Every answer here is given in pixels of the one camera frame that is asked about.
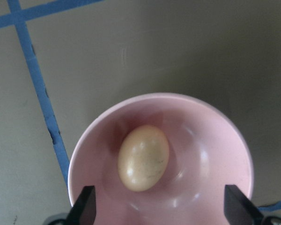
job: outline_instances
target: floor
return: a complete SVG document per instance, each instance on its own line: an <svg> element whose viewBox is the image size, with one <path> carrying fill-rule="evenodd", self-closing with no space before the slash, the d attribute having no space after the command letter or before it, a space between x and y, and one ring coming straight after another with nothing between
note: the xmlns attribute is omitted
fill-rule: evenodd
<svg viewBox="0 0 281 225"><path fill-rule="evenodd" d="M69 158L115 103L182 93L243 134L252 201L281 200L281 0L103 0L26 24ZM30 73L15 26L0 28L0 224L43 224L71 208Z"/></svg>

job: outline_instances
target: bowl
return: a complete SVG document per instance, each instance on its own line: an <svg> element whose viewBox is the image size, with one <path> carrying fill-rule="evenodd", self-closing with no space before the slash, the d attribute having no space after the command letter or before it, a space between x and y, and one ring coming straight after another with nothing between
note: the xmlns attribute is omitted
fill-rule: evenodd
<svg viewBox="0 0 281 225"><path fill-rule="evenodd" d="M133 192L118 176L118 151L145 124L167 135L170 158L155 186ZM102 113L79 139L68 174L72 205L84 186L95 185L96 225L228 224L225 184L251 198L253 166L243 137L211 105L174 93L133 97Z"/></svg>

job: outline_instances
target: blue tape line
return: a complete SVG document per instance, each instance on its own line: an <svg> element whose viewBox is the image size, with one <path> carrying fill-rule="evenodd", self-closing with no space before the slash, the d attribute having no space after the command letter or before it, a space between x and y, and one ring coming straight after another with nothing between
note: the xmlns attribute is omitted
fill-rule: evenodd
<svg viewBox="0 0 281 225"><path fill-rule="evenodd" d="M10 11L12 13L21 10L18 0L7 0ZM15 24L15 28L19 37L19 41L26 59L26 63L30 72L31 79L33 81L34 88L37 93L37 97L44 115L44 119L48 130L50 132L54 151L65 180L67 184L69 159L62 138L59 133L57 121L54 116L54 111L51 102L46 93L45 83L38 65L37 58L33 52L31 39L25 22L18 22Z"/></svg>
<svg viewBox="0 0 281 225"><path fill-rule="evenodd" d="M268 212L273 212L277 210L281 210L281 201L273 204L273 205L268 205L268 206L262 206L258 207L260 211L268 211Z"/></svg>
<svg viewBox="0 0 281 225"><path fill-rule="evenodd" d="M7 0L11 13L0 16L0 28L16 25L24 21L33 20L42 16L77 8L101 0L57 0L47 4L21 10L18 0Z"/></svg>

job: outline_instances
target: bowl rim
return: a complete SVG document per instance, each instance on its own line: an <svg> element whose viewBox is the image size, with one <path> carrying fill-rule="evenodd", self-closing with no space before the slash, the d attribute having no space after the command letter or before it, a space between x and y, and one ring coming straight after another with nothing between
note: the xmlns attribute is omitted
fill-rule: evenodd
<svg viewBox="0 0 281 225"><path fill-rule="evenodd" d="M69 165L69 169L68 169L68 177L67 177L67 186L68 186L68 195L69 195L69 199L70 199L70 203L71 206L74 205L74 200L73 200L73 193L72 193L72 187L70 184L71 178L72 178L72 167L74 164L74 161L77 157L78 154L78 149L81 147L84 139L88 136L89 132L96 127L97 124L99 124L106 116L110 115L112 112L122 108L123 106L135 103L135 102L139 102L145 99L153 99L153 98L172 98L172 99L183 99L183 100L187 100L187 101L192 101L195 103L198 103L202 106L205 106L209 109L211 109L212 111L214 111L216 114L218 114L219 116L221 116L223 119L225 119L231 126L231 128L236 132L236 134L238 135L238 137L240 138L241 142L243 143L245 150L246 150L246 154L247 157L249 159L249 173L251 175L251 180L249 183L249 192L245 193L245 195L251 199L252 197L252 193L253 193L253 188L254 188L254 167L253 167L253 160L252 160L252 156L250 153L250 150L248 148L248 145L246 143L246 141L244 140L244 137L242 136L242 134L240 133L240 131L238 130L238 128L235 126L235 124L225 115L223 114L220 110L218 110L217 108L215 108L214 106L200 100L197 99L195 97L191 97L188 95L184 95L184 94L177 94L177 93L170 93L170 92L156 92L156 93L149 93L149 94L143 94L143 95L138 95L135 97L131 97L128 98L126 100L123 100L117 104L115 104L114 106L108 108L107 110L105 110L102 114L100 114L82 133L81 137L79 138L74 151L72 153L72 157L70 160L70 165Z"/></svg>

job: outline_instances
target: egg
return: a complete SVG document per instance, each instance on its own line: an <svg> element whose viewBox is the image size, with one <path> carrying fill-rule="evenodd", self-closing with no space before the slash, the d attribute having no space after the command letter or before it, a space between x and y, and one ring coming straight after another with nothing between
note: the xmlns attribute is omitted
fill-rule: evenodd
<svg viewBox="0 0 281 225"><path fill-rule="evenodd" d="M145 191L162 177L169 161L169 142L165 133L152 125L131 131L118 153L118 175L131 191Z"/></svg>

